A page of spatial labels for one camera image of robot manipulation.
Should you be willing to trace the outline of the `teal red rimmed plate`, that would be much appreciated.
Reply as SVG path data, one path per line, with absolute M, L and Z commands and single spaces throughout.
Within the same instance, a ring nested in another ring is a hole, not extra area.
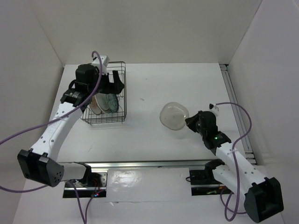
M 109 114 L 112 112 L 107 103 L 107 99 L 109 99 L 110 96 L 112 96 L 112 94 L 97 93 L 95 95 L 95 99 L 96 99 L 98 107 L 102 110 L 103 113 L 106 113 L 106 114 Z

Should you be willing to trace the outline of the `clear glass square plate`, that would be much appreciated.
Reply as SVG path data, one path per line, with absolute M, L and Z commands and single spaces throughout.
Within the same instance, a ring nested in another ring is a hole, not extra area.
M 160 111 L 160 122 L 170 130 L 178 131 L 185 126 L 185 119 L 189 118 L 186 107 L 177 102 L 167 103 Z

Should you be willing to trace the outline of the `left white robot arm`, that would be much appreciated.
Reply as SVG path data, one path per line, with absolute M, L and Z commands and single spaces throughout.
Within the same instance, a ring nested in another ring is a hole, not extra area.
M 125 84 L 118 70 L 106 70 L 97 62 L 81 64 L 75 71 L 75 79 L 63 93 L 57 112 L 47 128 L 29 150 L 21 150 L 17 159 L 26 179 L 55 187 L 60 182 L 76 180 L 81 186 L 89 185 L 98 175 L 82 162 L 58 163 L 61 146 L 73 125 L 80 119 L 100 94 L 117 98 Z

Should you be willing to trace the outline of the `blue floral small plate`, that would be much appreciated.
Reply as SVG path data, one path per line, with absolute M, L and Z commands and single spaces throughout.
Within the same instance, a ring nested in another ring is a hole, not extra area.
M 112 113 L 118 112 L 119 110 L 119 101 L 116 94 L 107 94 L 106 95 L 106 102 L 108 105 L 109 110 Z

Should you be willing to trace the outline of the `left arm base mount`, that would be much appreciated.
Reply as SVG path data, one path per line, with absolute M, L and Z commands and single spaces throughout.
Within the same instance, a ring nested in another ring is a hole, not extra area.
M 90 198 L 95 194 L 95 198 L 104 198 L 107 196 L 107 170 L 92 171 L 92 176 L 87 183 L 79 180 L 71 180 L 76 187 L 79 198 Z

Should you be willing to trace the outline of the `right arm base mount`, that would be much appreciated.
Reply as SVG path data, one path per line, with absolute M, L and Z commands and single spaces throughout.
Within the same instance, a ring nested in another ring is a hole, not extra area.
M 224 165 L 224 162 L 216 159 L 206 163 L 204 169 L 189 171 L 189 176 L 185 180 L 191 184 L 192 196 L 220 195 L 231 192 L 222 183 L 214 179 L 212 171 L 220 165 Z

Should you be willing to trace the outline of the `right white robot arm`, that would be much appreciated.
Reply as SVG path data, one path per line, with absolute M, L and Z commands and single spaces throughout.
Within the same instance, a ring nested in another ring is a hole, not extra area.
M 239 196 L 246 213 L 256 223 L 284 210 L 279 181 L 261 173 L 233 148 L 231 139 L 218 130 L 214 113 L 199 111 L 185 122 L 201 135 L 205 147 L 217 157 L 206 163 L 204 170 L 190 171 L 191 184 L 224 184 Z

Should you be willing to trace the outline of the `orange sunburst pattern plate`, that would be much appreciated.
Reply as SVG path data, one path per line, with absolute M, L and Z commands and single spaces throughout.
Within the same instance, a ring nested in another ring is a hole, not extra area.
M 91 103 L 89 104 L 91 111 L 95 115 L 101 115 L 102 110 L 99 108 L 95 96 L 92 97 Z

